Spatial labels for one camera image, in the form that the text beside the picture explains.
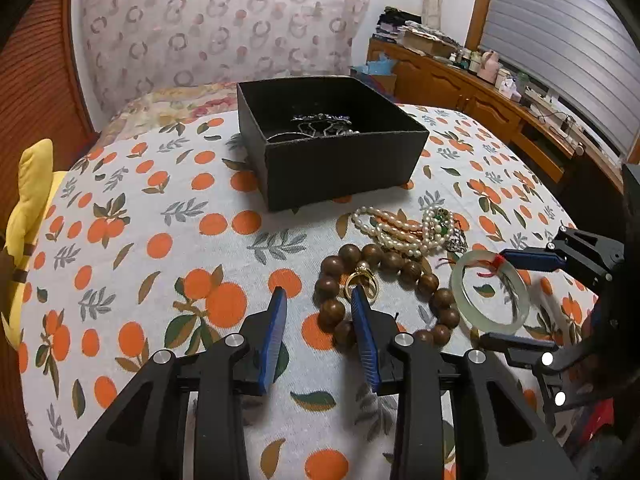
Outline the pale jade bangle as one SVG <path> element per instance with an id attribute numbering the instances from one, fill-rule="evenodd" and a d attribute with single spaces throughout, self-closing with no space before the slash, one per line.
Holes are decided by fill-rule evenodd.
<path id="1" fill-rule="evenodd" d="M 527 285 L 511 263 L 474 249 L 460 257 L 450 275 L 454 302 L 469 328 L 514 335 L 530 309 Z"/>

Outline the green stone silver pendant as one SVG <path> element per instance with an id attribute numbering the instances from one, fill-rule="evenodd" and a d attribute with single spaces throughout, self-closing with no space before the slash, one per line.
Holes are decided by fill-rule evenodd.
<path id="1" fill-rule="evenodd" d="M 469 249 L 465 232 L 454 214 L 445 208 L 432 209 L 426 220 L 428 239 L 435 248 L 463 254 Z"/>

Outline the black jewelry box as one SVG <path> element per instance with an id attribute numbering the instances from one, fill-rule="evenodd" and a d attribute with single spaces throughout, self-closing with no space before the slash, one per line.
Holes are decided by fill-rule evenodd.
<path id="1" fill-rule="evenodd" d="M 244 81 L 236 87 L 239 128 L 271 211 L 407 183 L 430 133 L 356 78 L 313 76 Z M 350 118 L 358 133 L 271 143 L 295 115 Z"/>

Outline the orange print bed cloth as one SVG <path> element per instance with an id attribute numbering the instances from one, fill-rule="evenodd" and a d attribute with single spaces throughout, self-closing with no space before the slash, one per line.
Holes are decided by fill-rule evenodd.
<path id="1" fill-rule="evenodd" d="M 255 479 L 385 479 L 397 402 L 339 352 L 312 300 L 320 264 L 370 240 L 368 212 L 445 208 L 473 249 L 542 246 L 578 220 L 492 132 L 408 106 L 430 136 L 409 180 L 269 211 L 233 112 L 98 148 L 47 204 L 23 292 L 18 362 L 32 443 L 55 478 L 152 354 L 203 351 L 288 295 L 276 382 L 247 400 Z"/>

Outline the pink kettle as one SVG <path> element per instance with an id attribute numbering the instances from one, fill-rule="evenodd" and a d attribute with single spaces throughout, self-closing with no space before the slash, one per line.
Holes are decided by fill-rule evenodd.
<path id="1" fill-rule="evenodd" d="M 477 77 L 494 84 L 497 80 L 500 70 L 499 55 L 496 51 L 490 50 L 482 54 L 480 58 L 480 68 L 477 71 Z"/>

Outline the wooden sideboard cabinet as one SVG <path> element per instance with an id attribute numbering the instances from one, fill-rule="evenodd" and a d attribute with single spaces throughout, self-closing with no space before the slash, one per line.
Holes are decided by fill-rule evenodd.
<path id="1" fill-rule="evenodd" d="M 576 142 L 571 144 L 560 130 L 544 124 L 480 78 L 398 44 L 372 38 L 367 59 L 376 60 L 381 54 L 396 62 L 394 97 L 399 102 L 448 108 L 468 115 L 524 156 L 537 174 L 556 185 L 590 177 L 597 184 L 623 191 L 620 170 L 605 162 L 585 138 L 575 136 Z"/>

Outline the grey window blind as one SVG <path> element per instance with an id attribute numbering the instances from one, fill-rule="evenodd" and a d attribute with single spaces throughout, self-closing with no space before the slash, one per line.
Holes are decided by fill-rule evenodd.
<path id="1" fill-rule="evenodd" d="M 639 50 L 606 0 L 489 0 L 480 47 L 559 92 L 629 153 Z"/>

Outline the blue tissue paper box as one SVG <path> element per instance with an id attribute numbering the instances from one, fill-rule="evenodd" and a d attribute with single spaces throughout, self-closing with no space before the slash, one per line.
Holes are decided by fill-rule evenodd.
<path id="1" fill-rule="evenodd" d="M 352 71 L 367 76 L 392 76 L 396 60 L 391 58 L 381 58 L 380 60 L 370 60 L 362 65 L 352 66 Z"/>

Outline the floral quilt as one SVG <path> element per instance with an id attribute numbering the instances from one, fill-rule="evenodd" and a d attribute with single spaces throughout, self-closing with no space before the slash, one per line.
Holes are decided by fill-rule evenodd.
<path id="1" fill-rule="evenodd" d="M 190 124 L 195 119 L 237 107 L 234 82 L 157 90 L 127 103 L 102 129 L 101 136 L 126 138 L 176 122 Z"/>

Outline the yellow plush toy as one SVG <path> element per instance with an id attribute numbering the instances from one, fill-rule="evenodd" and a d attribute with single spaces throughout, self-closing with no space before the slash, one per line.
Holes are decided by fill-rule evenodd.
<path id="1" fill-rule="evenodd" d="M 1 324 L 14 350 L 22 342 L 21 310 L 26 301 L 29 260 L 38 232 L 65 171 L 53 170 L 53 143 L 43 139 L 21 154 L 18 162 L 18 202 L 6 226 L 1 252 Z"/>

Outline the wooden louvered wardrobe door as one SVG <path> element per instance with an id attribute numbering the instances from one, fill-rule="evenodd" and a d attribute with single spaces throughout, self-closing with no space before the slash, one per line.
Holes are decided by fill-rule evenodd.
<path id="1" fill-rule="evenodd" d="M 17 203 L 17 169 L 32 144 L 53 142 L 67 170 L 98 140 L 80 88 L 72 0 L 18 0 L 20 18 L 1 35 L 1 223 Z"/>

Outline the pink circle pattern curtain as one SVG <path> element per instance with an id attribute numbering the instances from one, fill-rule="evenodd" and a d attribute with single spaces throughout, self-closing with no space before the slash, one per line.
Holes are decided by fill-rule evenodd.
<path id="1" fill-rule="evenodd" d="M 92 88 L 113 115 L 152 91 L 346 74 L 370 0 L 81 0 Z"/>

